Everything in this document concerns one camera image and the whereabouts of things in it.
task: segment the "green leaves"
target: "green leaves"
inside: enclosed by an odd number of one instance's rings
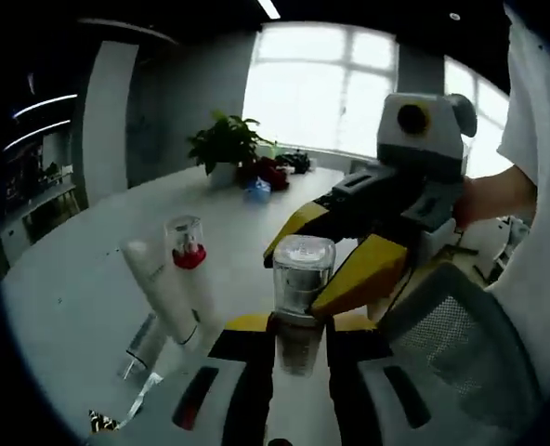
[[[196,164],[204,164],[209,175],[217,163],[247,163],[256,159],[258,142],[272,143],[260,137],[248,125],[258,125],[254,119],[242,119],[240,116],[227,116],[222,111],[212,111],[216,121],[212,127],[200,130],[187,141],[192,146],[190,158],[196,158]]]

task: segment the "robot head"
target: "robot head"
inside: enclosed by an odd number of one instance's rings
[[[441,182],[460,180],[468,152],[461,135],[473,137],[478,118],[462,95],[392,93],[378,127],[378,159]]]

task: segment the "clear jar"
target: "clear jar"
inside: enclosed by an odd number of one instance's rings
[[[308,310],[333,276],[333,241],[307,235],[288,235],[275,248],[273,279],[275,313],[282,320],[311,324]]]
[[[164,225],[167,260],[182,269],[195,269],[206,258],[203,227],[197,216],[180,216]]]

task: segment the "bright window light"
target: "bright window light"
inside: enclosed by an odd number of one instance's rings
[[[472,178],[500,174],[513,164],[496,151],[502,140],[503,129],[484,118],[478,117],[478,133],[473,139],[467,175]]]
[[[351,61],[366,67],[390,70],[393,67],[395,42],[389,35],[372,32],[355,33]]]
[[[272,23],[256,39],[242,116],[282,147],[374,157],[396,81],[394,39],[330,23]]]
[[[274,24],[260,37],[258,58],[334,61],[341,60],[346,33],[328,24]]]
[[[32,137],[33,135],[37,135],[38,133],[42,133],[42,132],[45,132],[46,130],[49,130],[50,128],[54,128],[54,127],[58,127],[60,125],[65,125],[65,124],[68,124],[71,120],[70,119],[67,119],[66,121],[60,121],[59,123],[55,123],[55,124],[52,124],[52,125],[47,125],[46,127],[42,127],[38,130],[35,130],[33,131],[32,133],[28,133],[27,135],[19,138],[19,139],[16,139],[14,140],[13,142],[11,142],[8,146],[6,146],[3,151],[6,151],[7,149],[10,149],[11,147],[13,147],[15,144],[18,144],[20,142],[22,142],[24,139],[27,139],[29,137]]]
[[[279,15],[279,12],[277,12],[275,6],[271,3],[271,0],[258,0],[258,3],[263,7],[271,20],[280,19],[282,17]]]
[[[16,112],[13,115],[13,118],[17,118],[17,117],[21,116],[22,114],[24,114],[26,112],[29,112],[30,110],[37,109],[38,107],[42,107],[43,105],[51,104],[53,102],[58,102],[60,100],[73,99],[73,98],[76,98],[76,97],[77,97],[77,95],[67,95],[67,96],[60,96],[58,98],[43,100],[42,102],[38,102],[37,104],[30,105],[29,107],[26,107],[23,110],[20,110],[20,111]]]
[[[479,109],[500,125],[506,125],[508,96],[485,79],[479,79]]]
[[[444,63],[444,92],[459,93],[471,102],[475,99],[475,79],[465,65],[446,58]]]

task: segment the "blue object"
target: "blue object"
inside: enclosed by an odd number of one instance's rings
[[[260,178],[250,181],[244,190],[244,200],[255,203],[266,203],[271,194],[271,185]]]

